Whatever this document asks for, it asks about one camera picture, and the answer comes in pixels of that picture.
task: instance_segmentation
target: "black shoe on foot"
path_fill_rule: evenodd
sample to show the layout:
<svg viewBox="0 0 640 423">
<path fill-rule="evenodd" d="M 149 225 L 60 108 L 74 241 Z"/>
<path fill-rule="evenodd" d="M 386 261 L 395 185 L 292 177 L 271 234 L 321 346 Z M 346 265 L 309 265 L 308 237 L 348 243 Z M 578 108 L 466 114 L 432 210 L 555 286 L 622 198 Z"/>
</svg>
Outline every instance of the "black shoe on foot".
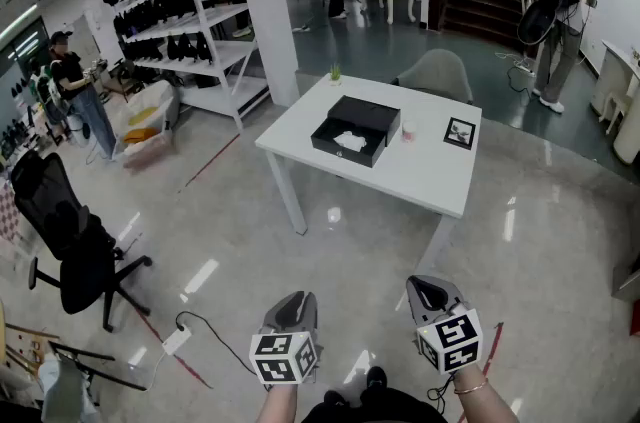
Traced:
<svg viewBox="0 0 640 423">
<path fill-rule="evenodd" d="M 387 374 L 380 366 L 374 366 L 367 373 L 367 387 L 387 387 Z"/>
<path fill-rule="evenodd" d="M 349 402 L 337 391 L 327 391 L 324 394 L 324 403 L 327 405 L 344 405 L 345 407 L 349 407 Z"/>
</svg>

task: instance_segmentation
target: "black t-shirt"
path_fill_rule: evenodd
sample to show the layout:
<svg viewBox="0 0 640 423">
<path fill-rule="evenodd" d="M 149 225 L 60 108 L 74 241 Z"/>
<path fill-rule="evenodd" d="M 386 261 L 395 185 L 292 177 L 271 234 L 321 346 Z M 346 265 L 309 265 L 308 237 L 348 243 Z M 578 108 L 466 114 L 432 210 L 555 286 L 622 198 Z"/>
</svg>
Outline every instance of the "black t-shirt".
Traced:
<svg viewBox="0 0 640 423">
<path fill-rule="evenodd" d="M 63 78 L 66 78 L 70 82 L 77 82 L 84 78 L 82 67 L 80 66 L 80 57 L 73 52 L 69 52 L 64 57 L 58 58 L 51 63 L 51 76 L 56 82 L 58 92 L 60 92 L 60 96 L 62 96 L 63 99 L 73 99 L 87 88 L 85 85 L 79 89 L 68 91 L 60 85 L 60 80 Z"/>
</svg>

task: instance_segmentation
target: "bracelet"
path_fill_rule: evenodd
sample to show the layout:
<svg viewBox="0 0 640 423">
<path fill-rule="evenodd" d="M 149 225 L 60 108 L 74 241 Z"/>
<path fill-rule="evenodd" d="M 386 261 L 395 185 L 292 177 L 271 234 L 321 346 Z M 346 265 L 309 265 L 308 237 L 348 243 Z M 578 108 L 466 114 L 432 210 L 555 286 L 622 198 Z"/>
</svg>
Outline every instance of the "bracelet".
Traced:
<svg viewBox="0 0 640 423">
<path fill-rule="evenodd" d="M 485 379 L 484 382 L 482 384 L 480 384 L 479 386 L 472 387 L 471 389 L 465 389 L 464 391 L 458 391 L 457 389 L 454 389 L 453 392 L 455 394 L 457 394 L 457 395 L 468 395 L 469 393 L 473 393 L 474 391 L 477 391 L 478 389 L 482 389 L 488 383 L 489 383 L 489 379 Z"/>
</svg>

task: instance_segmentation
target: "black office chair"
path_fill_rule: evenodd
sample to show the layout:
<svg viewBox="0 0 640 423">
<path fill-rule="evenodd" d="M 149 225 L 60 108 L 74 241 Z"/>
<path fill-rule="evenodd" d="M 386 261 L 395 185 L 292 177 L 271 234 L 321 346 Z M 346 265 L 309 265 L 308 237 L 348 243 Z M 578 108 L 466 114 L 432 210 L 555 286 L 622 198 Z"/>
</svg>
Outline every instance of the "black office chair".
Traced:
<svg viewBox="0 0 640 423">
<path fill-rule="evenodd" d="M 69 314 L 85 310 L 104 293 L 102 326 L 108 332 L 113 332 L 109 314 L 114 292 L 145 316 L 151 314 L 120 286 L 140 265 L 151 266 L 151 258 L 142 256 L 116 272 L 115 261 L 122 259 L 122 251 L 115 247 L 116 240 L 102 227 L 100 218 L 80 205 L 57 154 L 42 159 L 35 151 L 27 152 L 16 164 L 11 183 L 16 206 L 62 262 L 57 281 L 39 271 L 38 258 L 34 258 L 29 289 L 35 288 L 37 279 L 59 288 L 62 307 Z"/>
</svg>

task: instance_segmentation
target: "red floor line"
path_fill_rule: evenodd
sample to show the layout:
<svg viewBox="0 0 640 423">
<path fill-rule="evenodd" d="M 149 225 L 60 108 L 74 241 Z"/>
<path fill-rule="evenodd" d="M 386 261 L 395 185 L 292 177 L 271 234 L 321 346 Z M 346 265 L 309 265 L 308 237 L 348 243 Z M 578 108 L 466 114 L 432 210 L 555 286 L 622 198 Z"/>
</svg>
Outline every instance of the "red floor line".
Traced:
<svg viewBox="0 0 640 423">
<path fill-rule="evenodd" d="M 482 370 L 482 373 L 484 374 L 484 376 L 487 376 L 487 373 L 489 373 L 489 366 L 491 366 L 491 361 L 493 361 L 493 356 L 496 353 L 496 350 L 498 349 L 498 341 L 500 341 L 500 336 L 502 336 L 502 327 L 504 326 L 503 322 L 500 322 L 498 325 L 496 325 L 496 328 L 498 329 L 496 331 L 496 337 L 493 338 L 493 346 L 491 347 L 491 352 L 489 352 L 489 357 L 487 358 L 487 362 L 484 365 L 484 368 Z M 466 419 L 466 416 L 464 415 L 464 412 L 462 413 L 462 416 L 460 416 L 460 419 L 458 420 L 458 423 L 462 423 L 464 420 Z"/>
<path fill-rule="evenodd" d="M 147 318 L 140 313 L 139 311 L 136 310 L 136 313 L 138 313 L 138 316 L 140 318 L 142 318 L 142 321 L 147 324 L 147 327 L 149 327 L 149 330 L 154 334 L 154 336 L 156 338 L 158 338 L 158 341 L 160 341 L 160 343 L 163 343 L 162 338 L 160 337 L 160 333 L 153 327 L 153 325 L 151 325 L 149 323 L 149 320 L 147 320 Z M 186 361 L 184 359 L 182 359 L 181 357 L 177 356 L 174 354 L 174 356 L 176 358 L 176 361 L 178 361 L 185 370 L 187 370 L 191 376 L 193 376 L 196 380 L 199 380 L 202 384 L 204 384 L 205 386 L 207 386 L 209 389 L 213 389 L 209 384 L 207 384 L 204 379 L 198 374 L 197 371 L 195 371 L 191 366 L 189 366 Z"/>
<path fill-rule="evenodd" d="M 238 135 L 236 135 L 235 137 L 233 137 L 233 138 L 231 139 L 231 141 L 229 141 L 229 142 L 228 142 L 228 143 L 227 143 L 227 144 L 226 144 L 226 145 L 225 145 L 225 146 L 224 146 L 220 151 L 218 151 L 218 152 L 215 154 L 215 156 L 214 156 L 211 160 L 209 160 L 209 161 L 204 165 L 204 167 L 202 167 L 202 169 L 200 169 L 198 172 L 196 172 L 196 175 L 195 175 L 193 178 L 191 178 L 189 181 L 187 181 L 187 184 L 184 186 L 184 188 L 187 188 L 187 187 L 191 184 L 191 182 L 192 182 L 193 180 L 195 180 L 198 176 L 200 176 L 200 174 L 202 174 L 202 171 L 204 171 L 207 167 L 209 167 L 209 165 L 211 165 L 211 163 L 212 163 L 216 158 L 218 158 L 218 157 L 219 157 L 219 156 L 224 152 L 224 150 L 225 150 L 225 149 L 227 149 L 231 144 L 233 144 L 233 143 L 234 143 L 234 141 L 235 141 L 239 136 L 240 136 L 240 134 L 238 134 Z"/>
</svg>

